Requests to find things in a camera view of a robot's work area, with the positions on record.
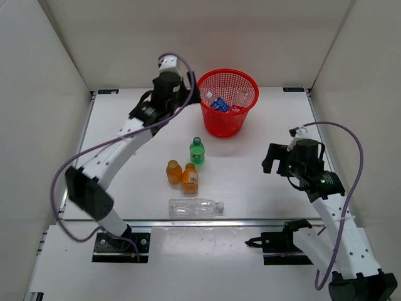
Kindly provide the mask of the clear bottle blue label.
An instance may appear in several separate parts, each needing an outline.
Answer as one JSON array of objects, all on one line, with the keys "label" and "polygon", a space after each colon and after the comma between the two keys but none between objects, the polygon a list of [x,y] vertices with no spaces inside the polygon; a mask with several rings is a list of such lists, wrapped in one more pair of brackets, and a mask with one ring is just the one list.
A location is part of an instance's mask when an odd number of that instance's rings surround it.
[{"label": "clear bottle blue label", "polygon": [[206,93],[206,103],[211,109],[218,112],[229,111],[229,105],[221,97],[215,98],[212,92]]}]

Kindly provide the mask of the green plastic bottle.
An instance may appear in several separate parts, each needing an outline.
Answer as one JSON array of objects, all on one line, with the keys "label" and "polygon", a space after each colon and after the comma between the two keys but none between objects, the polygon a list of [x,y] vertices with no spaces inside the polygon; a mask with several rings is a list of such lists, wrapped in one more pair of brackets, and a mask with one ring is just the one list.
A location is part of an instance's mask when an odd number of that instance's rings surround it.
[{"label": "green plastic bottle", "polygon": [[200,137],[194,137],[189,147],[190,159],[196,166],[201,166],[205,159],[205,147]]}]

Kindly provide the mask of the clear bottle red cap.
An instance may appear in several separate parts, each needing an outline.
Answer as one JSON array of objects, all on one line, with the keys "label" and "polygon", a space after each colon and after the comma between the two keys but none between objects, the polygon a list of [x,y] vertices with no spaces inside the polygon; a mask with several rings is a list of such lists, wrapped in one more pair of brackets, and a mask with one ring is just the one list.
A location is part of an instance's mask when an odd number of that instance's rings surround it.
[{"label": "clear bottle red cap", "polygon": [[230,113],[245,113],[253,101],[253,94],[249,91],[236,90],[234,98],[229,106]]}]

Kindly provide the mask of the orange juice bottle gold cap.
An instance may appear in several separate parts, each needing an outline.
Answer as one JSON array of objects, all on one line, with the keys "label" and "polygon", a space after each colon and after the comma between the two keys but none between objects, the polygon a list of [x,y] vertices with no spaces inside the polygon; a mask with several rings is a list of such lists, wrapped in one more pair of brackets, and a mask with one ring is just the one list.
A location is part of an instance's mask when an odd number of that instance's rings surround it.
[{"label": "orange juice bottle gold cap", "polygon": [[182,168],[176,160],[170,160],[167,163],[166,175],[171,185],[180,184],[182,181]]}]

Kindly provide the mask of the clear bottle white cap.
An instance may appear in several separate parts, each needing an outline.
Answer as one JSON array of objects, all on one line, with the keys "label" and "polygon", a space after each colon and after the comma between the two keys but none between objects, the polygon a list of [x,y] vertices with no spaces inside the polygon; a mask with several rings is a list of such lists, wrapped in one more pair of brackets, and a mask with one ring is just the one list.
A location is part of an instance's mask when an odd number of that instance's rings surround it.
[{"label": "clear bottle white cap", "polygon": [[211,199],[184,198],[169,200],[169,215],[180,217],[212,216],[223,213],[225,204]]}]

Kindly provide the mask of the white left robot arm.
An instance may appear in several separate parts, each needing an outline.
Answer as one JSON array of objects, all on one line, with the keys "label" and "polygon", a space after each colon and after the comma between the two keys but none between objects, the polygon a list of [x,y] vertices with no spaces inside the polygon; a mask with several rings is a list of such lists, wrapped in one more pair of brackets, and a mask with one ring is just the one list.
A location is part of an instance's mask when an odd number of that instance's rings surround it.
[{"label": "white left robot arm", "polygon": [[189,89],[177,71],[160,71],[153,80],[153,89],[141,96],[117,137],[101,146],[81,167],[65,171],[70,201],[97,223],[118,251],[132,244],[132,231],[114,210],[114,200],[107,189],[129,158],[167,125],[178,110],[200,102],[194,72],[188,71],[187,76]]}]

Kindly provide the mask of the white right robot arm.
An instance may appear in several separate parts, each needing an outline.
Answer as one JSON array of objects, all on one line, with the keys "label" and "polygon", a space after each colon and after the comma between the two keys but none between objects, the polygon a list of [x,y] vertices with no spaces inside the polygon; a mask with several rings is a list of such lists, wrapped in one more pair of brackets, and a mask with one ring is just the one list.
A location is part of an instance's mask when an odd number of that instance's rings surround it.
[{"label": "white right robot arm", "polygon": [[281,235],[282,245],[291,251],[300,249],[320,271],[329,270],[332,300],[388,300],[398,285],[395,276],[382,271],[361,237],[339,177],[325,170],[324,152],[325,145],[313,139],[269,145],[262,162],[264,173],[271,173],[278,161],[280,176],[299,181],[295,188],[306,193],[333,243],[327,245],[312,227],[299,226]]}]

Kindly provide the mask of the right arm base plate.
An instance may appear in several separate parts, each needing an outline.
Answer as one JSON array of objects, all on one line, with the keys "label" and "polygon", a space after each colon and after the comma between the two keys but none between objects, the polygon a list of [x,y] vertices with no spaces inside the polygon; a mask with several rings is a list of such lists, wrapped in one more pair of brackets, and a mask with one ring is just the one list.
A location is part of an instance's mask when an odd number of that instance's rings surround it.
[{"label": "right arm base plate", "polygon": [[262,250],[264,266],[312,265],[311,260],[294,245],[292,234],[284,228],[280,232],[262,232],[245,244]]}]

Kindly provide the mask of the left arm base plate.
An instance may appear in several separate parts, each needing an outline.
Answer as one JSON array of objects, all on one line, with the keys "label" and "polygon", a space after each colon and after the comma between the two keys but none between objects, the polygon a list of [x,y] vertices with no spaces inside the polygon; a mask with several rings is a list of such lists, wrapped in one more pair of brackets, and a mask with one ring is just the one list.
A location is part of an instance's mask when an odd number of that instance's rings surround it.
[{"label": "left arm base plate", "polygon": [[148,263],[151,232],[140,230],[132,232],[130,239],[138,249],[128,241],[115,240],[104,232],[96,234],[93,246],[92,262],[95,263]]}]

